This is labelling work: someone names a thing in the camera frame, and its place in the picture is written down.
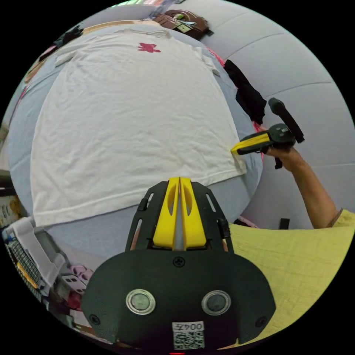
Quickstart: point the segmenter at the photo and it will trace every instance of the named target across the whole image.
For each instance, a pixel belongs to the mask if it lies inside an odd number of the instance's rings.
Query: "label sticker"
[[[175,350],[204,348],[204,325],[201,322],[172,323]]]

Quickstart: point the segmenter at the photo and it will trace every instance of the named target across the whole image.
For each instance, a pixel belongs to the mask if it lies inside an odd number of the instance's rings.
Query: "bed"
[[[80,43],[89,37],[112,33],[117,28],[118,26],[97,28],[88,31],[71,43]],[[124,28],[144,31],[151,29],[152,26],[145,24],[119,26],[119,29]],[[254,133],[255,130],[250,118],[235,100],[236,88],[218,59],[201,42],[173,30],[170,30],[170,32],[179,41],[193,47],[202,47],[203,54],[210,57],[220,70],[221,77],[216,77],[216,80],[228,103],[239,139]],[[30,155],[36,121],[53,82],[64,67],[64,65],[55,67],[54,62],[55,56],[50,56],[27,85],[12,117],[8,136],[8,160],[11,178],[18,197],[29,215],[32,215],[33,212],[30,188]],[[246,174],[209,186],[229,222],[233,222],[248,206],[260,181],[263,169],[261,156],[258,154],[247,155],[245,156],[245,163]],[[50,226],[46,230],[57,241],[84,253],[107,259],[124,251],[135,211],[136,206],[132,206],[112,213]],[[177,238],[180,237],[182,243],[181,228],[178,228],[176,232]]]

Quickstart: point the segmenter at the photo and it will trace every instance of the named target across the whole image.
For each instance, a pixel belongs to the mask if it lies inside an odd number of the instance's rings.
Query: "silver ring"
[[[144,300],[143,303],[146,303],[146,308],[137,309],[135,307],[133,298],[138,295],[143,296],[143,300]],[[155,299],[150,292],[138,288],[128,293],[126,297],[126,305],[129,308],[129,310],[132,311],[133,313],[139,315],[146,315],[154,311]]]
[[[207,304],[208,300],[212,296],[222,296],[223,297],[225,304],[222,309],[220,309],[218,311],[214,311],[208,307],[208,304]],[[226,292],[221,291],[221,290],[215,290],[215,291],[211,291],[211,292],[207,293],[207,295],[205,295],[205,297],[202,299],[202,302],[201,302],[201,306],[202,306],[203,311],[209,315],[221,315],[221,314],[228,311],[230,305],[231,305],[231,299],[230,299],[229,294],[227,294]]]

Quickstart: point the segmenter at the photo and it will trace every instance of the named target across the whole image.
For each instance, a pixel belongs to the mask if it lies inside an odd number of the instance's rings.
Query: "yellow shirt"
[[[314,230],[267,230],[230,225],[235,253],[264,273],[276,302],[275,314],[268,325],[257,338],[245,344],[290,326],[329,286],[354,236],[355,214],[342,210],[331,226]]]

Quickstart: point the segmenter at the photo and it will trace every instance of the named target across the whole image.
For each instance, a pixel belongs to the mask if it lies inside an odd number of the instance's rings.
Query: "person's arm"
[[[279,158],[284,167],[292,173],[313,227],[315,229],[328,227],[339,211],[301,155],[294,148],[288,152],[270,148],[267,155]]]

